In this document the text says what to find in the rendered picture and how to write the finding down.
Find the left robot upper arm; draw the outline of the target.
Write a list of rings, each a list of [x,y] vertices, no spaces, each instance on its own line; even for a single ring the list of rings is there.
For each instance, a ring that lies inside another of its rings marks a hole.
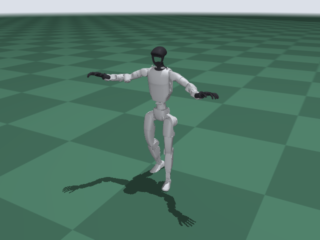
[[[183,76],[181,76],[179,73],[169,71],[169,79],[185,87],[185,90],[189,93],[189,81],[185,79]]]

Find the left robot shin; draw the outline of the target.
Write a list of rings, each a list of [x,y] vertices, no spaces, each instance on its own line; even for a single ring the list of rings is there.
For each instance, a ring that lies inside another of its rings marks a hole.
[[[165,168],[165,172],[166,172],[166,180],[165,181],[169,181],[170,182],[170,177],[171,177],[171,170],[173,167],[173,154],[174,154],[174,148],[172,148],[172,154],[170,153],[166,153],[165,157],[164,157],[164,168]]]

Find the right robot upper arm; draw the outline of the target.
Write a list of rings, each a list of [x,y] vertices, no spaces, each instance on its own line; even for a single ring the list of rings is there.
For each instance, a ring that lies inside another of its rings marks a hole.
[[[143,77],[147,77],[148,70],[149,70],[149,68],[142,68],[140,70],[134,71],[131,74],[124,74],[123,75],[123,77],[124,77],[123,81],[125,83],[130,83],[131,80],[141,78],[142,76]]]

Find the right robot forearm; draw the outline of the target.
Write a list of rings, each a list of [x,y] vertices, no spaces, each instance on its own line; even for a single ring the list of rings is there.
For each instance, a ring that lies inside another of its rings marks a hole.
[[[128,74],[128,73],[125,73],[125,74]],[[124,76],[125,74],[107,74],[110,76],[110,79],[104,79],[105,81],[119,81],[119,82],[122,82],[123,79],[124,79]]]

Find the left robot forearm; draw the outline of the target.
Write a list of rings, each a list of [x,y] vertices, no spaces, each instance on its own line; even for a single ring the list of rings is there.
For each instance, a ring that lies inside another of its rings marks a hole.
[[[195,94],[199,93],[197,90],[197,87],[192,84],[192,83],[188,83],[190,85],[190,87],[188,88],[188,91],[190,93],[190,96],[195,98]],[[201,100],[201,98],[195,98],[196,100]]]

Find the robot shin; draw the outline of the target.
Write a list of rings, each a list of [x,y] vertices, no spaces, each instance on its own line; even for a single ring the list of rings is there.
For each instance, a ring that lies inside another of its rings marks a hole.
[[[164,157],[164,168],[165,168],[165,172],[166,172],[166,180],[165,181],[169,181],[170,182],[170,177],[171,177],[171,170],[173,167],[173,154],[174,154],[174,148],[172,148],[172,154],[170,153],[166,153],[165,157]]]
[[[153,156],[154,160],[156,161],[156,163],[158,165],[162,164],[162,161],[161,161],[161,156],[160,156],[160,147],[158,146],[157,148],[151,148],[149,145],[148,145],[148,149],[151,153],[151,155]]]

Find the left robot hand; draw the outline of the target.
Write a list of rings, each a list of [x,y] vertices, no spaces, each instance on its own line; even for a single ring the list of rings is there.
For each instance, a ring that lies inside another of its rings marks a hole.
[[[195,98],[200,98],[200,99],[203,99],[204,97],[206,98],[207,96],[211,96],[212,99],[214,99],[214,98],[219,99],[219,96],[217,93],[211,93],[208,91],[206,91],[206,92],[200,91],[199,93],[196,93],[194,95]],[[214,96],[214,98],[213,98],[213,96]]]

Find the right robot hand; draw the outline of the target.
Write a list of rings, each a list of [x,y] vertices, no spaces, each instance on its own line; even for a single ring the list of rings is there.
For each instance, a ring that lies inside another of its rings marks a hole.
[[[107,75],[107,74],[103,74],[103,73],[100,73],[100,72],[90,72],[88,75],[87,75],[87,78],[89,77],[89,76],[97,76],[97,77],[101,77],[103,80],[104,79],[110,79],[111,77],[110,77],[110,75]]]

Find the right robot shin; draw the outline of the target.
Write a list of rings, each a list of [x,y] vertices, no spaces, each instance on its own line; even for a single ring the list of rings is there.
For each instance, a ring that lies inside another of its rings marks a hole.
[[[151,148],[149,145],[148,145],[148,149],[151,153],[151,155],[153,156],[154,160],[156,161],[156,163],[158,165],[162,164],[162,161],[161,161],[161,156],[160,156],[160,147],[158,146],[157,148]]]

